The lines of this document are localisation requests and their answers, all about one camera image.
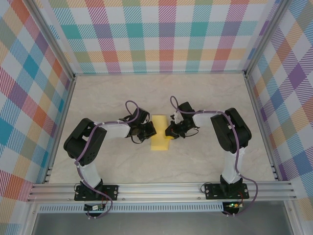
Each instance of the yellow sponge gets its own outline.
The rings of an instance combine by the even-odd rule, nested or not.
[[[152,115],[152,122],[156,135],[151,137],[151,150],[168,150],[170,139],[164,138],[168,127],[166,115]]]

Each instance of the plaid backdrop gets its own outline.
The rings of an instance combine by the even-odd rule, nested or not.
[[[281,0],[275,0],[275,3],[273,5],[272,9],[270,10],[270,13],[268,14],[268,17],[266,18],[266,21],[265,21],[265,23],[264,23],[264,25],[263,25],[263,27],[262,27],[262,29],[261,29],[257,39],[254,42],[253,48],[252,48],[252,50],[251,50],[251,52],[250,52],[250,54],[248,56],[248,59],[246,60],[246,63],[244,65],[243,70],[247,69],[247,67],[248,67],[248,65],[249,65],[249,63],[250,63],[250,61],[251,61],[251,59],[252,59],[252,57],[253,57],[253,55],[255,53],[255,50],[258,48],[258,46],[259,46],[259,44],[260,44],[260,42],[261,42],[261,40],[263,38],[263,35],[264,35],[265,31],[267,30],[267,28],[269,26],[269,23],[272,20],[272,18],[274,16],[274,14],[275,14],[275,12],[277,10],[277,7],[279,6],[280,2],[281,2]]]
[[[313,231],[313,0],[294,0],[251,83],[284,180]]]
[[[0,0],[0,234],[17,234],[41,183],[69,78],[22,0]]]
[[[75,71],[198,72],[241,71],[262,33],[264,10],[274,2],[37,0],[37,5]]]

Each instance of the grey floor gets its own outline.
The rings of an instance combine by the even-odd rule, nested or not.
[[[291,235],[283,202],[257,202],[238,217],[221,212],[39,214],[33,235]]]
[[[128,115],[124,103],[134,100],[151,115],[170,119],[169,98],[189,101],[195,110],[234,107],[251,129],[252,140],[241,172],[257,181],[273,180],[266,150],[242,74],[159,74],[78,77],[50,183],[77,183],[80,178],[63,144],[83,118],[112,121]],[[151,141],[104,141],[95,160],[106,183],[168,183],[219,181],[224,151],[213,127],[202,127],[190,138],[170,141],[168,151],[151,151]]]

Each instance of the vented panel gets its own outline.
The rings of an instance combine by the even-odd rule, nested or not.
[[[222,202],[114,203],[111,212],[221,212]],[[41,204],[39,213],[85,213],[84,204]]]

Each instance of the marble surface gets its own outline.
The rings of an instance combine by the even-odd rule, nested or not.
[[[252,132],[241,172],[256,181],[273,180],[266,150],[241,74],[154,74],[78,77],[50,183],[77,183],[80,178],[63,144],[83,118],[112,121],[128,115],[124,103],[134,100],[151,115],[166,115],[174,108],[169,98],[189,101],[195,110],[235,107]],[[151,151],[151,141],[104,141],[95,160],[107,183],[219,181],[223,149],[213,127],[202,127],[190,138],[170,141],[168,151]]]

